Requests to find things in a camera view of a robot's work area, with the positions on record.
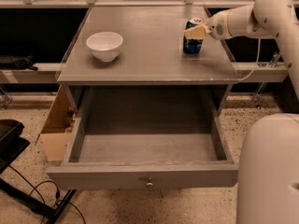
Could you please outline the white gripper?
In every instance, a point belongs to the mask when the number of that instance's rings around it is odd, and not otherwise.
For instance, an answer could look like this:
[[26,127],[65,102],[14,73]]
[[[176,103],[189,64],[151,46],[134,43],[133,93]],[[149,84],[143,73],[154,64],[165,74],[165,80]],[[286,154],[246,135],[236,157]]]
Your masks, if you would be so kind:
[[206,25],[201,24],[184,31],[187,39],[204,40],[210,35],[217,40],[232,38],[228,27],[229,10],[223,10],[206,20]]

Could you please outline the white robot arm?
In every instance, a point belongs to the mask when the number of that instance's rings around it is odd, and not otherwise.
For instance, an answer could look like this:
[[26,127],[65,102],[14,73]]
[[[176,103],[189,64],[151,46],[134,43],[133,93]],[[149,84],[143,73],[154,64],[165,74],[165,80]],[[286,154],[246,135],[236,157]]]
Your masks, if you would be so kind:
[[[272,38],[298,91],[299,23],[292,0],[254,0],[226,9],[186,29],[184,36]],[[298,113],[280,110],[257,119],[239,153],[235,224],[299,224],[298,186]]]

